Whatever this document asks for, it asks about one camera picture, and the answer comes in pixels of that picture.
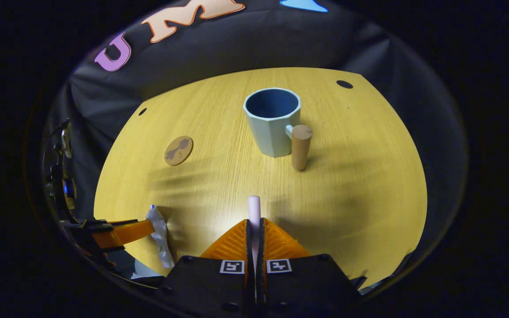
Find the wooden cylinder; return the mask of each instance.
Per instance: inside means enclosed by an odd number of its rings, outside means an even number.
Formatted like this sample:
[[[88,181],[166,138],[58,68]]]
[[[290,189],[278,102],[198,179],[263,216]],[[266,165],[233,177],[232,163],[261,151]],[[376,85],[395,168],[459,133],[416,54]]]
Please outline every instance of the wooden cylinder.
[[[303,170],[308,161],[312,135],[313,131],[307,125],[297,125],[292,130],[292,166],[298,170]]]

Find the cork coaster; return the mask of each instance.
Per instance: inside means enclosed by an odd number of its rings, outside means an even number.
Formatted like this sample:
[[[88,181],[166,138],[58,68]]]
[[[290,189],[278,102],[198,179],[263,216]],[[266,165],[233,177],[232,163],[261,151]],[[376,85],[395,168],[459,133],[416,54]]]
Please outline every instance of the cork coaster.
[[[164,160],[168,165],[177,166],[188,158],[193,146],[194,141],[190,137],[180,136],[168,145],[164,152]]]

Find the white stick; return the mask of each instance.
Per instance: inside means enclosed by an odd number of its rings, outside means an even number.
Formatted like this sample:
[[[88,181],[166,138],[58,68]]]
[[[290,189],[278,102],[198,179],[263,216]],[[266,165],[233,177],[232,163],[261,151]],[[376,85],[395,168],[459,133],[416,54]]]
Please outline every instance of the white stick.
[[[253,252],[254,272],[258,258],[258,230],[260,229],[260,197],[250,195],[247,199],[249,222],[251,223],[251,246]]]

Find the wooden table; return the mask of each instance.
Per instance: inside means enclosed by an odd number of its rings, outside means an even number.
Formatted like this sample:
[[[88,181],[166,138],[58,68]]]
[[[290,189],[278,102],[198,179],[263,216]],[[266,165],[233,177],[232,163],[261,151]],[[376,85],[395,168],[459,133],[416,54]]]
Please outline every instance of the wooden table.
[[[267,157],[255,144],[242,105],[267,87],[301,98],[301,121],[314,131],[305,171],[293,169],[290,156]],[[183,135],[194,148],[171,167],[164,151]],[[158,205],[178,260],[199,256],[247,219],[249,195],[259,195],[262,216],[312,255],[331,254],[349,278],[367,276],[362,287],[392,274],[416,248],[427,207],[418,151],[386,99],[361,75],[292,67],[221,75],[145,101],[105,161],[95,217],[143,220],[149,205]],[[168,274],[152,238],[125,247]]]

